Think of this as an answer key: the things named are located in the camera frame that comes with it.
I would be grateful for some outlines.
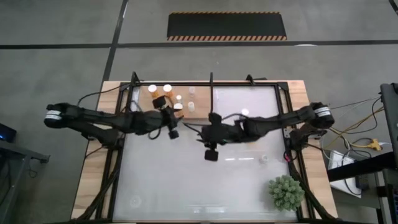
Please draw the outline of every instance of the table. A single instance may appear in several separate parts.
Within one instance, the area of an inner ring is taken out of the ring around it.
[[[297,110],[303,106],[309,104],[307,92],[305,89],[304,82],[302,80],[288,80],[288,81],[257,81],[257,82],[287,82],[289,85],[290,99],[292,107]],[[102,91],[109,90],[119,86],[122,82],[104,82]],[[114,113],[116,102],[118,99],[118,90],[110,91],[101,94],[98,103],[98,110]],[[318,144],[317,141],[311,140],[312,144]],[[86,153],[90,153],[95,149],[99,148],[100,144],[97,141],[91,141],[88,145]],[[307,148],[303,150],[303,159],[305,163],[305,170],[307,172],[308,184],[314,195],[317,197],[319,202],[326,208],[326,210],[337,217],[337,211],[333,196],[331,194],[331,188],[329,185],[326,168],[323,163],[322,152],[318,149]],[[72,218],[76,218],[81,215],[86,207],[95,198],[96,194],[100,190],[101,181],[103,178],[104,163],[106,160],[107,149],[101,149],[95,154],[92,154],[83,164],[80,183],[76,193],[75,204],[72,211]],[[116,158],[117,152],[113,152],[113,158]],[[108,191],[104,199],[103,217],[107,216],[109,207],[109,195],[111,189]],[[306,209],[305,201],[302,203],[303,217],[308,218],[308,212]]]
[[[0,140],[0,175],[4,174],[2,179],[9,181],[8,189],[1,192],[3,199],[0,204],[0,223],[10,222],[18,191],[23,183],[23,175],[29,169],[30,160],[37,159],[40,163],[48,163],[49,158],[48,155]]]

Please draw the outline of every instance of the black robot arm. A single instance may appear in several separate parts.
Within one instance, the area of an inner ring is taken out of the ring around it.
[[[220,115],[210,113],[211,125],[205,125],[201,129],[199,141],[210,148],[206,151],[206,160],[217,161],[217,144],[253,142],[269,131],[305,123],[300,129],[290,133],[289,147],[293,150],[302,149],[309,136],[330,128],[335,122],[329,108],[322,103],[311,103],[299,110],[270,118],[244,116],[236,120],[234,125],[223,124],[222,120]]]
[[[102,111],[88,110],[68,103],[58,103],[47,106],[47,114],[44,119],[46,126],[50,128],[70,128],[81,133],[82,136],[93,137],[103,146],[112,146],[119,137],[119,132],[143,135],[156,129],[167,126],[171,139],[178,137],[174,130],[180,119],[174,116],[175,109],[167,106],[164,96],[153,100],[158,111],[129,111],[112,114]],[[110,126],[110,129],[102,129],[94,124]]]

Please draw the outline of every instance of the gray floor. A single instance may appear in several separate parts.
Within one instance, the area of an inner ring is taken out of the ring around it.
[[[120,6],[121,0],[0,0],[0,45],[110,43]],[[398,39],[398,17],[387,0],[130,0],[120,42],[164,42],[172,11],[222,10],[281,11],[289,40]],[[26,177],[13,223],[69,219],[87,142],[74,131],[46,128],[45,106],[76,103],[99,90],[108,52],[0,50],[0,123],[18,130],[21,146],[52,155],[45,166],[32,164],[39,175]],[[397,45],[118,49],[110,80],[130,80],[133,70],[145,80],[206,80],[210,72],[215,79],[235,80],[250,73],[305,80],[310,101],[338,106],[376,96],[382,83],[398,82],[397,58]],[[83,106],[94,108],[97,100],[89,98]],[[370,107],[368,103],[344,115],[336,127],[365,117]],[[345,110],[336,110],[335,116]],[[377,118],[376,130],[349,139],[388,142],[383,113]],[[363,129],[372,126],[369,121]],[[332,137],[328,134],[325,141]],[[343,151],[342,144],[335,149]],[[390,150],[387,146],[382,153]],[[335,195],[341,218],[377,221],[374,210],[341,203],[349,197]]]

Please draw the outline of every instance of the black floor mat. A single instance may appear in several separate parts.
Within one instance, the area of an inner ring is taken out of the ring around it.
[[[170,41],[286,40],[279,12],[173,12]]]

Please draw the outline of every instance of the green plant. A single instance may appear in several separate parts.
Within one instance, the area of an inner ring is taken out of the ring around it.
[[[304,190],[300,187],[300,183],[289,175],[270,180],[269,194],[274,199],[275,207],[280,211],[296,211],[304,199]]]

